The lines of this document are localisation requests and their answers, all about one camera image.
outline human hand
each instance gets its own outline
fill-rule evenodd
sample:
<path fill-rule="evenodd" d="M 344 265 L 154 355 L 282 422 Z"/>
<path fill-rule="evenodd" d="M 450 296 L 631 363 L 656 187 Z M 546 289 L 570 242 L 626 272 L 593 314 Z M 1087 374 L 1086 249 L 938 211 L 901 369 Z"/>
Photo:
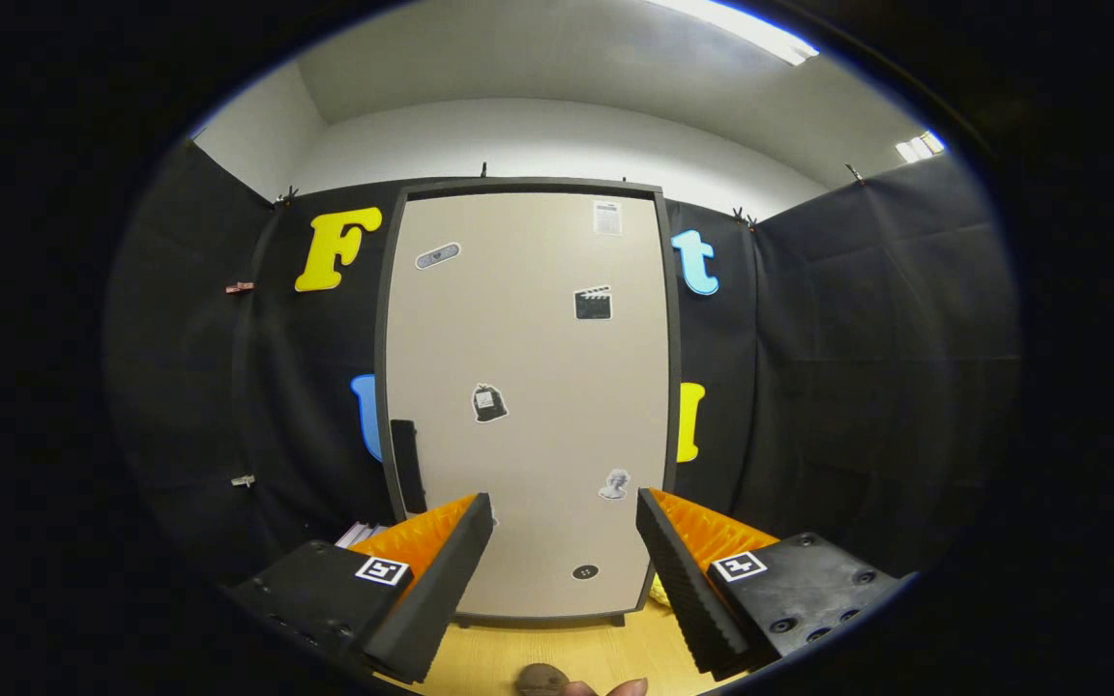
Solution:
<path fill-rule="evenodd" d="M 613 692 L 605 696 L 645 696 L 647 693 L 647 678 L 636 678 L 634 682 L 618 684 Z M 571 682 L 561 688 L 560 696 L 596 696 L 596 692 L 583 682 Z"/>

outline white ceiling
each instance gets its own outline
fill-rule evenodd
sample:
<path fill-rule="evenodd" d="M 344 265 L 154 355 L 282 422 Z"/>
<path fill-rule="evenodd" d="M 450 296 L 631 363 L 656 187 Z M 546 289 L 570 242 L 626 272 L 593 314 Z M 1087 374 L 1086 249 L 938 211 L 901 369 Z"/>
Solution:
<path fill-rule="evenodd" d="M 828 53 L 792 67 L 644 0 L 421 0 L 297 59 L 328 122 L 450 99 L 614 106 L 751 147 L 828 187 L 924 128 Z"/>

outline wooden surface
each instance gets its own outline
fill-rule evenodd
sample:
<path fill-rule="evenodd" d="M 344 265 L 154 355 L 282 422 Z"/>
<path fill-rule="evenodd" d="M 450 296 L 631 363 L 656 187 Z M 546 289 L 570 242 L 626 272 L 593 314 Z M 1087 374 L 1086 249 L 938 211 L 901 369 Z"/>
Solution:
<path fill-rule="evenodd" d="M 517 696 L 514 682 L 531 663 L 548 663 L 602 695 L 644 677 L 647 696 L 690 696 L 717 685 L 694 668 L 672 609 L 649 599 L 626 615 L 624 628 L 606 619 L 531 630 L 450 625 L 423 684 L 400 686 L 432 696 Z"/>

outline black handle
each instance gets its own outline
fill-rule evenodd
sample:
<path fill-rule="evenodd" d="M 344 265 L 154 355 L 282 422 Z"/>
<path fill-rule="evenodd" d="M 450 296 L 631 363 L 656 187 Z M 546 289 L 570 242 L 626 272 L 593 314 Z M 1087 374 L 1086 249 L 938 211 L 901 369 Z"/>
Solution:
<path fill-rule="evenodd" d="M 414 444 L 414 421 L 390 420 L 390 437 L 393 441 L 393 468 L 399 474 L 402 507 L 408 512 L 428 512 L 423 483 L 420 481 L 420 452 Z"/>

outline blue letter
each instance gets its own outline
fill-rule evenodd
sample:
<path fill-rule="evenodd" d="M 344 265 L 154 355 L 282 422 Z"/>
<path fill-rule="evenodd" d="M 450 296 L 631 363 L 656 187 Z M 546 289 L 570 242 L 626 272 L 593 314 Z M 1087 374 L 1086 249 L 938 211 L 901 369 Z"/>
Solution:
<path fill-rule="evenodd" d="M 368 452 L 381 461 L 381 433 L 377 430 L 377 375 L 362 374 L 350 380 L 350 391 L 359 396 L 359 429 Z"/>
<path fill-rule="evenodd" d="M 721 282 L 717 282 L 715 276 L 709 276 L 707 266 L 703 263 L 703 259 L 715 256 L 711 244 L 704 244 L 694 229 L 678 234 L 672 243 L 673 247 L 682 253 L 682 276 L 685 277 L 685 285 L 700 295 L 712 295 L 716 292 L 717 287 L 721 287 Z"/>

